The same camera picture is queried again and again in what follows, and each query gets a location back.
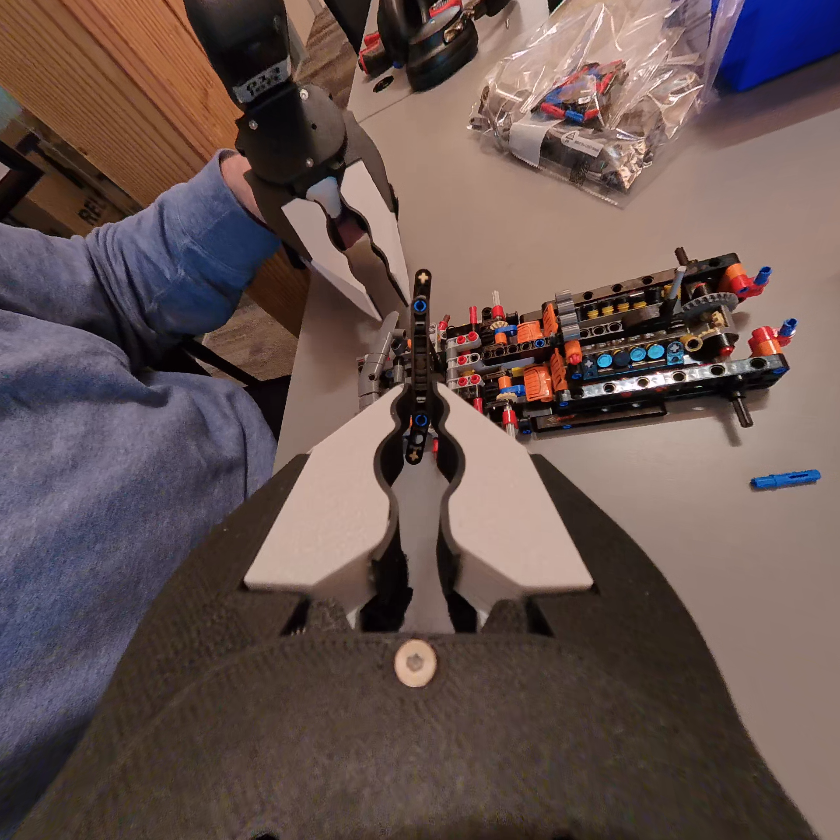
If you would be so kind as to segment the person's left forearm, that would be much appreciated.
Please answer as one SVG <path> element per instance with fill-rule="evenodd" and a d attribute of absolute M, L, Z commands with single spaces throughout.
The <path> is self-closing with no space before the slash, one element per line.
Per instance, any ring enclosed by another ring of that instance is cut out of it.
<path fill-rule="evenodd" d="M 138 354 L 224 325 L 280 242 L 229 191 L 220 152 L 144 210 L 87 236 L 2 225 L 2 333 L 33 338 L 42 322 Z"/>

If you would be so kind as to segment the grey lego subassembly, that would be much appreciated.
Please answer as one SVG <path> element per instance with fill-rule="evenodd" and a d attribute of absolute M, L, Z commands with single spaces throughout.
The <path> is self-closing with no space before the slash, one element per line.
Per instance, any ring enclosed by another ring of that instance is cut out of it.
<path fill-rule="evenodd" d="M 384 389 L 392 385 L 383 385 L 383 376 L 388 362 L 400 370 L 406 364 L 410 350 L 407 332 L 398 327 L 400 313 L 389 312 L 383 319 L 378 333 L 369 351 L 360 362 L 358 380 L 358 408 L 361 413 L 375 403 Z"/>

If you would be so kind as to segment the cardboard box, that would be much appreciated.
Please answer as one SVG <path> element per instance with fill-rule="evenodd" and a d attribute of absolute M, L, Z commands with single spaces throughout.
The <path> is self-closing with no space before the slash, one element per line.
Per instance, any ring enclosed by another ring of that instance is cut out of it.
<path fill-rule="evenodd" d="M 24 156 L 42 176 L 5 216 L 6 222 L 68 238 L 87 235 L 141 210 L 140 204 L 100 173 L 81 171 L 34 147 Z"/>

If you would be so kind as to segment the person's upper body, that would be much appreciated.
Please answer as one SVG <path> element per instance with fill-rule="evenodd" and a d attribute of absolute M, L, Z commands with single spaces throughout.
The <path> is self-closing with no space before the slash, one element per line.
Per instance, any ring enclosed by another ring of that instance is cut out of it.
<path fill-rule="evenodd" d="M 143 615 L 270 476 L 245 390 L 134 373 L 90 332 L 2 310 L 1 806 L 14 834 Z"/>

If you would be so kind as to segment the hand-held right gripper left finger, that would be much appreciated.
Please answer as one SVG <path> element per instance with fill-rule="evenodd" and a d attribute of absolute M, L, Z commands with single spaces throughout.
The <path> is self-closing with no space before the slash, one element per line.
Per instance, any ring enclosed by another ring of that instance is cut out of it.
<path fill-rule="evenodd" d="M 404 552 L 392 487 L 404 465 L 404 387 L 392 388 L 307 457 L 245 574 L 251 591 L 332 599 L 363 629 L 404 620 Z"/>

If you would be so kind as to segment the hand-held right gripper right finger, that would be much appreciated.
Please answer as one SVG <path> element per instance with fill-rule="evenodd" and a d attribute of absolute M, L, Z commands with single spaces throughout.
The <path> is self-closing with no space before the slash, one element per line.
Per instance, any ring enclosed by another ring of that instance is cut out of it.
<path fill-rule="evenodd" d="M 436 430 L 437 572 L 454 630 L 475 631 L 501 601 L 588 592 L 592 574 L 528 451 L 444 385 Z"/>

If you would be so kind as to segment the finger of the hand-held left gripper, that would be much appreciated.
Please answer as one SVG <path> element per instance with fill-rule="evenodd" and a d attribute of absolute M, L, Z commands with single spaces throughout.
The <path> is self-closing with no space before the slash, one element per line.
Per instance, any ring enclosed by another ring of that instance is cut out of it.
<path fill-rule="evenodd" d="M 320 204 L 295 198 L 282 207 L 281 217 L 291 226 L 301 247 L 304 264 L 359 309 L 363 315 L 382 321 L 387 306 L 396 303 L 396 287 L 383 257 L 369 237 L 360 245 L 342 251 L 329 234 L 328 215 Z"/>
<path fill-rule="evenodd" d="M 342 207 L 360 218 L 373 251 L 383 263 L 402 304 L 407 307 L 412 299 L 412 286 L 396 214 L 387 205 L 364 162 L 356 161 L 346 167 L 339 196 Z"/>

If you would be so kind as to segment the black and red device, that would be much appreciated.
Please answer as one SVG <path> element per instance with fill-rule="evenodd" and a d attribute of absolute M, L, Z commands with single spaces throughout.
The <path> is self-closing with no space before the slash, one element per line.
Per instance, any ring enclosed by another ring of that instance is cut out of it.
<path fill-rule="evenodd" d="M 376 30 L 365 35 L 358 65 L 369 78 L 403 68 L 413 92 L 451 78 L 477 54 L 476 21 L 494 17 L 508 1 L 380 1 Z"/>

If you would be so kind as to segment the black lego beam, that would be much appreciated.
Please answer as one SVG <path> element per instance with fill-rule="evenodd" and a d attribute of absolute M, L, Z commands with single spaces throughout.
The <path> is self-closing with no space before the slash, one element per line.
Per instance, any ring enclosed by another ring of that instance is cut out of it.
<path fill-rule="evenodd" d="M 410 430 L 406 440 L 406 462 L 417 466 L 423 456 L 430 429 L 438 429 L 438 421 L 444 411 L 439 394 L 436 351 L 429 339 L 429 300 L 431 298 L 432 274 L 428 269 L 419 269 L 415 274 L 412 317 L 412 399 Z"/>

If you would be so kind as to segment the blue lego axle pin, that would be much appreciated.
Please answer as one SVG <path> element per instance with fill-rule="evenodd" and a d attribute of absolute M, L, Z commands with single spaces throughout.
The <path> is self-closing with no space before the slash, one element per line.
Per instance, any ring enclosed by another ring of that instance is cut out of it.
<path fill-rule="evenodd" d="M 807 469 L 754 477 L 749 484 L 754 490 L 777 490 L 812 485 L 818 482 L 821 477 L 822 474 L 818 469 Z"/>

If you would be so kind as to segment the wooden panel cabinet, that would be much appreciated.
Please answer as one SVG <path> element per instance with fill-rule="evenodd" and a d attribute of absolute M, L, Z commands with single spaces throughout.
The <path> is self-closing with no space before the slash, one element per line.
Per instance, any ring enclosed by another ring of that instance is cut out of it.
<path fill-rule="evenodd" d="M 235 146 L 183 2 L 2 1 L 1 82 L 142 205 Z"/>

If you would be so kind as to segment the lego chassis assembly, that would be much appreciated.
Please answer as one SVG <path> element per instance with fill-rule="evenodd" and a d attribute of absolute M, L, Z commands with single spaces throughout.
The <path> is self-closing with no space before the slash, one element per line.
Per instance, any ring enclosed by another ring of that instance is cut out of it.
<path fill-rule="evenodd" d="M 735 253 L 690 259 L 678 247 L 675 257 L 673 269 L 563 290 L 535 311 L 506 311 L 494 291 L 465 324 L 433 322 L 446 386 L 520 440 L 663 417 L 668 404 L 705 396 L 721 396 L 751 427 L 745 396 L 789 370 L 784 350 L 798 321 L 754 329 L 738 359 L 734 314 L 765 291 L 772 269 L 750 276 Z"/>

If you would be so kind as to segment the person's left hand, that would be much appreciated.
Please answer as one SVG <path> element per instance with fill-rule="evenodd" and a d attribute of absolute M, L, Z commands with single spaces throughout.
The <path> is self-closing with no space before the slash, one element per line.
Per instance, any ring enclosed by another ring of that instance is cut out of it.
<path fill-rule="evenodd" d="M 248 160 L 235 150 L 222 150 L 218 162 L 224 183 L 239 205 L 257 222 L 265 225 L 266 220 L 257 206 L 255 195 L 248 181 L 247 175 L 251 172 Z"/>

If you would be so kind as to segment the black chair base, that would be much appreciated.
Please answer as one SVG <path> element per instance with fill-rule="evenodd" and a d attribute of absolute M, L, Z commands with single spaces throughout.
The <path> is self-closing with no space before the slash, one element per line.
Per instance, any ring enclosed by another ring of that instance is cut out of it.
<path fill-rule="evenodd" d="M 168 350 L 158 361 L 156 370 L 209 376 L 201 366 L 202 362 L 232 377 L 244 387 L 257 404 L 271 433 L 278 439 L 285 416 L 291 375 L 259 380 L 207 348 L 197 337 L 184 338 Z"/>

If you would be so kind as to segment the blue plastic bin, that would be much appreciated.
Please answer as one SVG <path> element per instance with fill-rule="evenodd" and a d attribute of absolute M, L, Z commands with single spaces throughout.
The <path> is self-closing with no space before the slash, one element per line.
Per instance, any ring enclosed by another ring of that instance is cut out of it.
<path fill-rule="evenodd" d="M 716 83 L 746 91 L 838 51 L 838 1 L 745 1 Z"/>

